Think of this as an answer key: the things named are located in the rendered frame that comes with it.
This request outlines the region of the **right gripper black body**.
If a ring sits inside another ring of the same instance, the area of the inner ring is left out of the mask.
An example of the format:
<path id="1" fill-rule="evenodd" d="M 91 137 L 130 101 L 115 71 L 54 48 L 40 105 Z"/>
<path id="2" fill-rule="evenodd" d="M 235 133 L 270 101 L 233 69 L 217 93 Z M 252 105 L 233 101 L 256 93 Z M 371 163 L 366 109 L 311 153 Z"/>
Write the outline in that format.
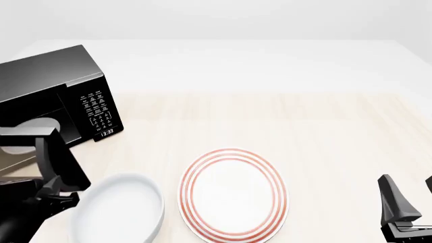
<path id="1" fill-rule="evenodd" d="M 381 232 L 389 243 L 432 243 L 432 225 L 382 221 Z"/>

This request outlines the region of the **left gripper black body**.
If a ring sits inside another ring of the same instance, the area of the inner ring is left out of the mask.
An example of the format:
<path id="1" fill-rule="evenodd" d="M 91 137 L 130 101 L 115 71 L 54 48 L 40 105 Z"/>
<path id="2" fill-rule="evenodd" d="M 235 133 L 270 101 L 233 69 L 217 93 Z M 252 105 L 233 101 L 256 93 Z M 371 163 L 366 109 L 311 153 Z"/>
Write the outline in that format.
<path id="1" fill-rule="evenodd" d="M 33 218 L 46 220 L 61 212 L 74 208 L 80 202 L 79 194 L 73 192 L 68 196 L 53 194 L 37 194 L 33 198 L 25 200 Z"/>

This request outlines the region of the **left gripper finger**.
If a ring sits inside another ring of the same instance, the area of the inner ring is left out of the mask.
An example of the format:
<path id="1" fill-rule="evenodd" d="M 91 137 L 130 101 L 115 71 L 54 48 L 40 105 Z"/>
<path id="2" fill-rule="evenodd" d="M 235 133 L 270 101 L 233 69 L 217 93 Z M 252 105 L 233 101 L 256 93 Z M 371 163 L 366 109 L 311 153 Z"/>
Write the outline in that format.
<path id="1" fill-rule="evenodd" d="M 52 180 L 44 184 L 44 186 L 37 192 L 37 198 L 43 198 L 46 196 L 59 196 L 63 181 L 60 175 L 57 175 Z"/>

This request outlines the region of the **black microwave door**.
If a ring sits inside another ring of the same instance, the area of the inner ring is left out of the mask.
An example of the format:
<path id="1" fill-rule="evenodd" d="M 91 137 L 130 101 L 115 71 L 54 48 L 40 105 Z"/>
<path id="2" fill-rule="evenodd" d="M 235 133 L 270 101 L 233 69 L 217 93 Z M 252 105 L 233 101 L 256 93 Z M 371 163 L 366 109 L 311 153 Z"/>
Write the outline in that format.
<path id="1" fill-rule="evenodd" d="M 2 127 L 0 147 L 30 147 L 36 149 L 36 163 L 44 179 L 62 179 L 62 192 L 80 192 L 91 185 L 85 172 L 54 127 Z"/>

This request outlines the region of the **black microwave oven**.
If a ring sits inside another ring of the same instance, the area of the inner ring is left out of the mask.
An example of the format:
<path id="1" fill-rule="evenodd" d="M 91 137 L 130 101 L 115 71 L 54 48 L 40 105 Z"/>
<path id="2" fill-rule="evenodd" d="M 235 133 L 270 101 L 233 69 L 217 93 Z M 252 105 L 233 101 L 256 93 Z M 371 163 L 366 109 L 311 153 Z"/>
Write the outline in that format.
<path id="1" fill-rule="evenodd" d="M 47 118 L 73 147 L 123 131 L 104 73 L 82 45 L 0 64 L 0 127 Z"/>

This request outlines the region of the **white round bowl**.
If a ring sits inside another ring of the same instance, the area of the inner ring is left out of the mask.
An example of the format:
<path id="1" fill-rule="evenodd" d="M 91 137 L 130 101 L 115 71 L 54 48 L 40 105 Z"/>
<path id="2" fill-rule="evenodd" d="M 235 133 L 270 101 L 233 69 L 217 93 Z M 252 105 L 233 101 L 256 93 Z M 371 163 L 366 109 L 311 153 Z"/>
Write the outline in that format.
<path id="1" fill-rule="evenodd" d="M 158 185 L 119 173 L 90 186 L 72 211 L 70 243 L 153 243 L 165 216 Z"/>

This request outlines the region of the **round glass turntable plate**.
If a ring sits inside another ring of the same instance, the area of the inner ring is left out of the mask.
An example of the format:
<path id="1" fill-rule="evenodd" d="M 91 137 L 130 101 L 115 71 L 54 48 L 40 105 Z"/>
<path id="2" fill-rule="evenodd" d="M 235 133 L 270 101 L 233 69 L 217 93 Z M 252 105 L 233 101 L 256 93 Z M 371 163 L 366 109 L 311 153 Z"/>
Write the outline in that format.
<path id="1" fill-rule="evenodd" d="M 25 121 L 24 123 L 21 123 L 20 125 L 17 125 L 17 127 L 55 127 L 55 129 L 60 132 L 61 125 L 56 119 L 52 119 L 50 117 L 40 117 L 36 119 L 31 119 L 29 121 Z M 7 154 L 10 155 L 25 155 L 28 153 L 32 153 L 36 151 L 35 147 L 33 146 L 22 146 L 22 147 L 16 147 L 16 146 L 3 146 L 0 147 L 2 151 L 4 151 Z"/>

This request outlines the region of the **white plate with red rings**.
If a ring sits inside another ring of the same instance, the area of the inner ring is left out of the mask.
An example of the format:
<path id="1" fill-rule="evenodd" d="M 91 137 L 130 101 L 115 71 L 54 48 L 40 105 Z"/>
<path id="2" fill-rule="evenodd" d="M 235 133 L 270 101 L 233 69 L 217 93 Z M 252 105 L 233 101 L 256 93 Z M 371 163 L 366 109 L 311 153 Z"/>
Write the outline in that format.
<path id="1" fill-rule="evenodd" d="M 284 225 L 290 196 L 272 163 L 244 149 L 221 148 L 187 167 L 178 208 L 206 243 L 266 243 Z"/>

